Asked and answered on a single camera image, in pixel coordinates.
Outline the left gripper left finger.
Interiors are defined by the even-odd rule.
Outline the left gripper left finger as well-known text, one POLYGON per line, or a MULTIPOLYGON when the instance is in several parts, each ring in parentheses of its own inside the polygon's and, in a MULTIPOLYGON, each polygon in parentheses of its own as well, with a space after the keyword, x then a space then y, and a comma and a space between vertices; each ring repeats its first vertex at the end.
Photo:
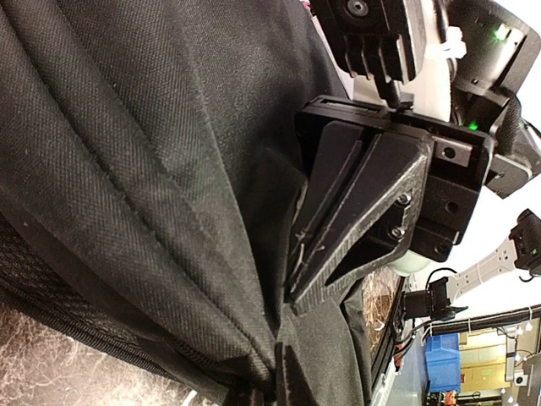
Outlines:
POLYGON ((264 393, 253 387, 236 387, 226 396, 226 406, 267 406, 264 393))

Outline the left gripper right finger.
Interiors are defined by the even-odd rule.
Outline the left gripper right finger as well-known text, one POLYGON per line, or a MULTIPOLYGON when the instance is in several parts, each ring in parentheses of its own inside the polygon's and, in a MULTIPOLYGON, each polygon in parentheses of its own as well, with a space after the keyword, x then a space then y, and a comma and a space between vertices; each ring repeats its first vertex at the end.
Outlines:
POLYGON ((283 406, 319 405, 312 388, 316 352, 310 346, 276 344, 276 404, 283 406))

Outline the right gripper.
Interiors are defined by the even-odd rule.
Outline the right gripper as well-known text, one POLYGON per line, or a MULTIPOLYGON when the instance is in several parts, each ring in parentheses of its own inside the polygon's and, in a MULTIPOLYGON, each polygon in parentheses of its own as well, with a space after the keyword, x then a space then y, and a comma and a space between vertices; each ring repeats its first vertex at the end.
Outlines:
POLYGON ((307 104, 295 128, 309 181, 291 232, 292 312, 342 297, 407 250, 445 261, 461 243, 489 174, 489 136, 330 96, 307 104))

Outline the black student bag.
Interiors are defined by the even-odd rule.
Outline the black student bag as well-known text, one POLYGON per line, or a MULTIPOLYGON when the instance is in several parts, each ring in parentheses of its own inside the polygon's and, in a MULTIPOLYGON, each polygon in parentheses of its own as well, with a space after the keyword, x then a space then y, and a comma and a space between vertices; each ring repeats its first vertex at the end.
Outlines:
POLYGON ((283 294, 307 174, 294 116, 344 89, 298 1, 1 4, 1 300, 214 402, 372 395, 361 288, 283 294))

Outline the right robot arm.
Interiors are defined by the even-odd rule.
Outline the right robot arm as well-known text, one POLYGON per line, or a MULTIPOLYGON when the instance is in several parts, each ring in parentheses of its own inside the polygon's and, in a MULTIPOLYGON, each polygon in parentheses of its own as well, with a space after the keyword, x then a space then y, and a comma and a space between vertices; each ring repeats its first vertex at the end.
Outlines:
POLYGON ((407 252, 443 262, 483 187, 538 153, 510 126, 538 34, 492 1, 315 1, 338 67, 374 103, 321 96, 295 118, 309 176, 293 227, 286 301, 342 299, 407 252))

